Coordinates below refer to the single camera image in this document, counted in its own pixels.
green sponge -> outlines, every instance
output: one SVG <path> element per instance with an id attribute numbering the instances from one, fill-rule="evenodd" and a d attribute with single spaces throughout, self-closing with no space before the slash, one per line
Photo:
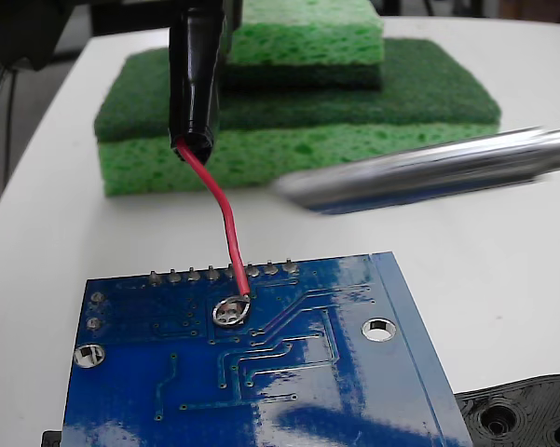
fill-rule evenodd
<path id="1" fill-rule="evenodd" d="M 383 23 L 369 0 L 246 0 L 230 87 L 378 87 Z"/>
<path id="2" fill-rule="evenodd" d="M 496 124 L 333 124 L 311 129 L 226 130 L 207 169 L 225 188 L 257 186 L 300 169 L 320 168 L 426 144 L 497 131 Z M 170 149 L 168 137 L 101 142 L 105 193 L 164 193 L 205 189 Z"/>
<path id="3" fill-rule="evenodd" d="M 282 89 L 224 92 L 222 129 L 327 124 L 495 124 L 500 110 L 474 77 L 434 43 L 386 39 L 382 91 Z M 168 135 L 168 53 L 131 56 L 95 120 L 100 142 Z"/>
<path id="4" fill-rule="evenodd" d="M 208 163 L 218 183 L 266 184 L 294 170 L 497 131 L 495 102 L 439 47 L 427 41 L 386 40 L 386 49 L 381 94 L 296 89 L 226 93 L 221 111 L 225 130 Z M 167 67 L 163 52 L 130 58 L 96 118 L 108 196 L 203 188 L 170 149 Z"/>

black plastic part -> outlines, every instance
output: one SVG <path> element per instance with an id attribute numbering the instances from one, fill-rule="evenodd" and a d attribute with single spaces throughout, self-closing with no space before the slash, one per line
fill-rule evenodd
<path id="1" fill-rule="evenodd" d="M 170 27 L 171 147 L 184 139 L 201 163 L 219 129 L 219 70 L 231 33 L 225 7 L 224 0 L 188 2 Z"/>
<path id="2" fill-rule="evenodd" d="M 60 447 L 61 440 L 61 431 L 44 431 L 44 435 L 41 437 L 41 447 Z"/>
<path id="3" fill-rule="evenodd" d="M 474 447 L 560 447 L 560 375 L 456 395 Z"/>

white desk surface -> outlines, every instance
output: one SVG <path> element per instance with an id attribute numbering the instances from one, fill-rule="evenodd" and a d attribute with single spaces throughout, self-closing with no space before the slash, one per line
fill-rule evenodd
<path id="1" fill-rule="evenodd" d="M 442 45 L 499 102 L 502 129 L 560 128 L 560 26 L 404 18 L 386 34 Z M 88 278 L 228 262 L 209 194 L 102 194 L 93 119 L 125 58 L 166 44 L 93 39 L 0 203 L 0 445 L 61 428 Z M 560 172 L 338 217 L 264 190 L 229 197 L 245 262 L 394 251 L 454 392 L 560 373 Z"/>

blue circuit board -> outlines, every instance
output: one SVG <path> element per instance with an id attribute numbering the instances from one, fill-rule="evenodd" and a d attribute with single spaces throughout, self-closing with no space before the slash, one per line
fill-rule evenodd
<path id="1" fill-rule="evenodd" d="M 294 264 L 88 281 L 61 446 L 471 446 L 393 255 Z"/>

stacked sponges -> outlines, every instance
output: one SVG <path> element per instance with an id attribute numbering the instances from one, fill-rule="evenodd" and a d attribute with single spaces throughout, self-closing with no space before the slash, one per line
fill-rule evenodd
<path id="1" fill-rule="evenodd" d="M 497 130 L 496 103 L 438 46 L 381 34 L 368 0 L 247 0 L 208 163 L 218 183 Z M 131 56 L 95 121 L 107 195 L 203 188 L 170 149 L 168 97 L 167 50 Z"/>

